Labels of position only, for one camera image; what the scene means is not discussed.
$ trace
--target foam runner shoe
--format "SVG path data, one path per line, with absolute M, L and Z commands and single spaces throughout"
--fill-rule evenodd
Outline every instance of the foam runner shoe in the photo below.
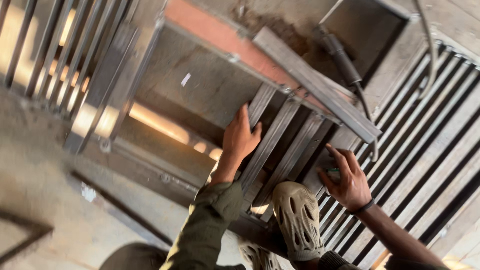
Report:
M 241 237 L 239 250 L 253 270 L 282 270 L 275 254 Z
M 320 258 L 325 251 L 315 195 L 302 184 L 286 181 L 273 190 L 272 203 L 290 262 Z

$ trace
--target beige shoe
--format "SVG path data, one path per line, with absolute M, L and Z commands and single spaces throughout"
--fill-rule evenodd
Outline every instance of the beige shoe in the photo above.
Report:
M 275 254 L 241 237 L 239 250 L 253 270 L 282 270 Z
M 304 185 L 286 181 L 273 190 L 272 203 L 288 247 L 289 260 L 293 262 L 320 258 L 325 251 L 320 239 L 319 210 L 315 195 Z

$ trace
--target wristband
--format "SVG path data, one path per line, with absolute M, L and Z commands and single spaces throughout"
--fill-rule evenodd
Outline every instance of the wristband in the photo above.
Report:
M 364 205 L 363 207 L 360 207 L 360 209 L 358 209 L 357 211 L 355 211 L 355 212 L 350 212 L 350 211 L 349 211 L 349 213 L 350 213 L 350 215 L 352 215 L 352 216 L 353 216 L 353 215 L 356 215 L 356 214 L 359 214 L 359 213 L 362 213 L 362 212 L 366 211 L 368 208 L 370 208 L 370 207 L 371 207 L 372 205 L 374 205 L 374 204 L 375 204 L 375 199 L 372 198 L 372 200 L 371 200 L 369 203 L 367 203 L 367 204 Z

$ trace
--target olive green sleeve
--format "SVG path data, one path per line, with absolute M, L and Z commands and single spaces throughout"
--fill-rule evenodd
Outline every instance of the olive green sleeve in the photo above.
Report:
M 239 183 L 220 183 L 200 189 L 160 269 L 214 269 L 222 235 L 230 222 L 238 218 L 242 202 Z

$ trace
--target white paper scrap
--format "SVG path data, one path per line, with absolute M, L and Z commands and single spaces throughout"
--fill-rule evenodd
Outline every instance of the white paper scrap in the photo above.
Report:
M 183 78 L 182 82 L 180 83 L 181 86 L 185 86 L 185 84 L 187 84 L 188 82 L 188 79 L 190 79 L 192 75 L 190 75 L 190 73 L 187 73 L 187 75 L 185 76 L 185 78 Z

